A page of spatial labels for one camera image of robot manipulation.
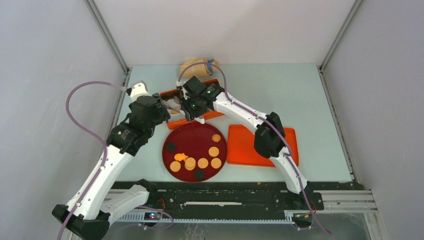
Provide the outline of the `orange box lid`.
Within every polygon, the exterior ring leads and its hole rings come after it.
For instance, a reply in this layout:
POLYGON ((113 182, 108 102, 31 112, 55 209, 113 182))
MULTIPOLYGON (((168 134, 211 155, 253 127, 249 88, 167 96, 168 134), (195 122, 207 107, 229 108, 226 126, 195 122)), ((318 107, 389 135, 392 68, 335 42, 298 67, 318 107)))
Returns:
POLYGON ((285 146, 285 142, 270 127, 261 136, 241 124, 232 124, 228 128, 227 162, 233 165, 274 168, 270 157, 278 154, 285 146))

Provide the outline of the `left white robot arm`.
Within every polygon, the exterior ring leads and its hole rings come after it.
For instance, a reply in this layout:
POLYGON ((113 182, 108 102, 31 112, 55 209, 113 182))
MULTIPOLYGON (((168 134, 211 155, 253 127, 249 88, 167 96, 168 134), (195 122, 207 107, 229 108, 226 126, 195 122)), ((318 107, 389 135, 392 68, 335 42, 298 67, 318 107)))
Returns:
POLYGON ((141 95, 129 105, 130 113, 112 130, 95 168, 67 202, 54 207, 52 215, 83 240, 101 240, 110 226, 130 210, 153 208, 157 187, 143 179, 130 189, 106 201, 105 198, 124 167, 148 143, 155 127, 170 118, 159 94, 141 95))

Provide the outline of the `metal serving tongs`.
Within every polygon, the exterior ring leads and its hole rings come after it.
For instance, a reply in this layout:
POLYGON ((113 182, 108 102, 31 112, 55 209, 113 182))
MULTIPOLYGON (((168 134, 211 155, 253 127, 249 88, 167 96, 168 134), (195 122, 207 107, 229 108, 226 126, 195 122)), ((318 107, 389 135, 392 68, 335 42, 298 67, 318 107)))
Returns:
POLYGON ((177 112, 177 113, 179 113, 181 115, 184 115, 184 117, 186 118, 186 120, 188 122, 190 122, 190 121, 196 121, 196 122, 199 122, 200 124, 205 124, 206 123, 206 120, 205 120, 205 118, 203 116, 194 117, 194 116, 190 115, 187 111, 185 111, 183 109, 176 109, 176 108, 172 108, 172 107, 167 106, 167 105, 165 105, 165 107, 168 110, 171 110, 171 111, 177 112))

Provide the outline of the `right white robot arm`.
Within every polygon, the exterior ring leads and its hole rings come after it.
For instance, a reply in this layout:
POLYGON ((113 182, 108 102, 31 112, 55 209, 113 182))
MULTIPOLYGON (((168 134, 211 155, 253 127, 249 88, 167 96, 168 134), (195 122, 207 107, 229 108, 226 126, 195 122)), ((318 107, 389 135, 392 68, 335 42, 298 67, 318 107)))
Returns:
POLYGON ((288 191, 292 192, 291 204, 297 209, 310 204, 311 196, 305 191, 308 181, 293 160, 293 150, 278 114, 257 111, 235 99, 223 87, 206 85, 195 76, 186 81, 178 79, 176 86, 181 91, 180 104, 188 121, 204 124, 203 115, 209 111, 238 121, 254 135, 254 150, 281 171, 288 191))

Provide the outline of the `orange compartment cookie box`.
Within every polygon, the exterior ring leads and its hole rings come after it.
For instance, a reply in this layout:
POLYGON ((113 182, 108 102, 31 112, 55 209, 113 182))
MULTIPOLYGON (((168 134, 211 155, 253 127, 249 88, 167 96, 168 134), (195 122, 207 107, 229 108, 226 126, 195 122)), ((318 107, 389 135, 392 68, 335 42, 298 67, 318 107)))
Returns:
POLYGON ((217 79, 201 82, 192 77, 183 84, 181 89, 176 88, 160 93, 171 115, 166 122, 168 129, 176 129, 194 121, 195 118, 210 120, 223 116, 223 113, 212 109, 212 102, 208 99, 209 95, 220 88, 217 79))

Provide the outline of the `dark red round plate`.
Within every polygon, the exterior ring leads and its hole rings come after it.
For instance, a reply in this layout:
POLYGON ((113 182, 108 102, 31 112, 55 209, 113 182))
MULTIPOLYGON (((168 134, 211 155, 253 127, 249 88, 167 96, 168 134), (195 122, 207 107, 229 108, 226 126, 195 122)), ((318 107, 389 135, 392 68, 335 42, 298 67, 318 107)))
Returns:
POLYGON ((209 180, 224 167, 228 155, 224 135, 210 124, 187 123, 172 130, 162 147, 162 162, 176 179, 198 183, 209 180), (176 161, 174 155, 184 153, 186 161, 176 161))

